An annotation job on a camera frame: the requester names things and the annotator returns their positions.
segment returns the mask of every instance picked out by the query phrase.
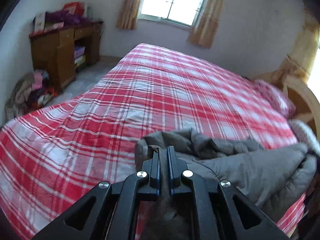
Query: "pillow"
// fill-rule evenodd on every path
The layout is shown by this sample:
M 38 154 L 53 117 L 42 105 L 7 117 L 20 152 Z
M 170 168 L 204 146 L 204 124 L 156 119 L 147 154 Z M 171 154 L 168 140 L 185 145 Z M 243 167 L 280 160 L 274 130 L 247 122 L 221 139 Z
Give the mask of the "pillow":
M 294 115 L 296 106 L 281 90 L 260 79 L 255 80 L 255 88 L 286 119 Z
M 309 149 L 320 157 L 320 144 L 312 129 L 306 123 L 297 119 L 289 120 L 288 124 L 298 141 L 305 143 Z

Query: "yellow curtain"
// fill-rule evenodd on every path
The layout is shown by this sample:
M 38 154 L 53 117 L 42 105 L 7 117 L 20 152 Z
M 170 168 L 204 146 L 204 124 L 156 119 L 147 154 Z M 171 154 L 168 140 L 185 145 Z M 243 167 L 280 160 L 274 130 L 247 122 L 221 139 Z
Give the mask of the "yellow curtain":
M 224 0 L 208 0 L 191 31 L 189 41 L 209 49 L 216 35 Z
M 117 28 L 125 30 L 136 28 L 140 2 L 141 0 L 124 0 L 118 16 Z
M 307 83 L 319 44 L 320 25 L 313 14 L 305 9 L 305 22 L 290 54 L 283 60 L 278 70 L 274 71 L 271 83 L 280 87 L 282 80 L 293 74 Z

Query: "bed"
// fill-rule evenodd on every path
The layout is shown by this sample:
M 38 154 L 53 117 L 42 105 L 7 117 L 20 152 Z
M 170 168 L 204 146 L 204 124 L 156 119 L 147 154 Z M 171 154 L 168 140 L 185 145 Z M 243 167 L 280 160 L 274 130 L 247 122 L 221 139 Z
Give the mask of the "bed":
M 31 239 L 98 182 L 134 173 L 141 137 L 190 127 L 215 138 L 251 137 L 268 149 L 297 142 L 251 81 L 140 44 L 87 93 L 2 128 L 0 207 L 19 237 Z M 302 217 L 304 197 L 278 222 L 285 233 Z

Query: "gray comforter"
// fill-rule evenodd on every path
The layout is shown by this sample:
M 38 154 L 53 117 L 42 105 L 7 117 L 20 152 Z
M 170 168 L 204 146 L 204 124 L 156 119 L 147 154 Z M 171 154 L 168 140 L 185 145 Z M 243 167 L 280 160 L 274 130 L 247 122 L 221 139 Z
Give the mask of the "gray comforter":
M 316 158 L 303 143 L 265 150 L 252 139 L 215 139 L 192 129 L 145 136 L 135 147 L 137 170 L 152 158 L 148 149 L 159 151 L 163 162 L 170 145 L 189 170 L 206 179 L 229 180 L 274 222 L 307 190 L 316 172 Z

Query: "white wall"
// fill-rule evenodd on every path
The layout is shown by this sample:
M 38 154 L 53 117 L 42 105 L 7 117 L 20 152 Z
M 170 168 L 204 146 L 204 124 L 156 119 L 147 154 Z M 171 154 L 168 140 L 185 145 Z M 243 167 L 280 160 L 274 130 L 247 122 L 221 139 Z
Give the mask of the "white wall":
M 123 0 L 88 0 L 105 21 L 101 54 L 123 57 L 139 43 L 149 43 L 203 58 L 253 77 L 275 70 L 296 39 L 304 21 L 302 0 L 225 0 L 211 49 L 187 42 L 188 30 L 139 20 L 137 30 L 115 28 Z
M 4 123 L 4 104 L 16 82 L 32 71 L 28 36 L 36 14 L 61 9 L 74 0 L 21 0 L 0 32 L 0 125 Z

